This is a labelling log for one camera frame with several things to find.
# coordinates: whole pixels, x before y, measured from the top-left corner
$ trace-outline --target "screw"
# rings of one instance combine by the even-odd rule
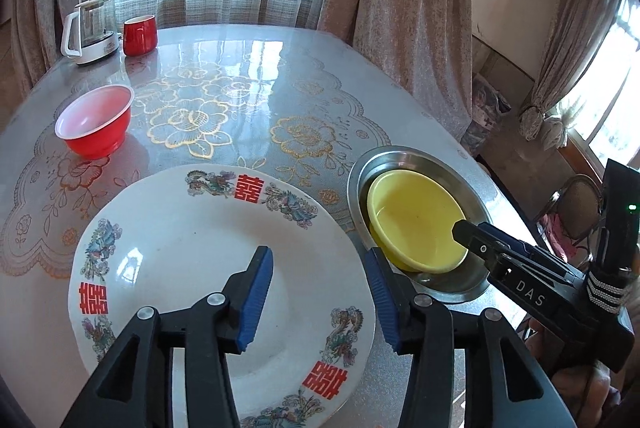
[[[222,305],[226,300],[225,295],[222,293],[213,293],[207,296],[207,303],[209,305]]]
[[[154,317],[154,310],[151,307],[142,307],[137,314],[140,319],[151,319]]]
[[[496,322],[502,318],[502,313],[498,309],[488,308],[484,310],[484,316],[491,322]]]
[[[433,303],[433,299],[428,294],[417,294],[415,295],[414,303],[418,307],[428,307]]]

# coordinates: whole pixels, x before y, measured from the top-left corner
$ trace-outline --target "glass kettle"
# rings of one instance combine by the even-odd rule
[[[72,27],[78,20],[71,48]],[[114,0],[87,0],[76,5],[76,10],[65,19],[60,52],[77,64],[85,64],[109,56],[118,48],[116,7]]]

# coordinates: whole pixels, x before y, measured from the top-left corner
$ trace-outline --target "red cup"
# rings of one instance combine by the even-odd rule
[[[158,28],[153,14],[124,22],[122,49],[126,56],[141,56],[158,46]]]

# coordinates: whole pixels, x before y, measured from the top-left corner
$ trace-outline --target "kettle handle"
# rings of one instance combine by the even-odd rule
[[[60,52],[67,58],[82,56],[80,50],[69,48],[69,38],[71,37],[71,26],[75,18],[80,16],[79,11],[74,11],[65,18],[65,25],[62,29],[62,43],[60,43]]]

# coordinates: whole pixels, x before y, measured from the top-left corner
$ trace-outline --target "stainless steel plate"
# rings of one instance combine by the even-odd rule
[[[473,223],[491,222],[482,200],[471,186],[452,168],[427,153],[402,146],[384,146],[365,153],[353,165],[347,182],[347,201],[351,219],[365,248],[376,245],[369,234],[367,194],[380,174],[389,170],[412,170],[433,179],[445,188]],[[443,303],[463,303],[478,298],[489,283],[482,259],[468,253],[462,264],[446,274],[409,273],[415,287]]]

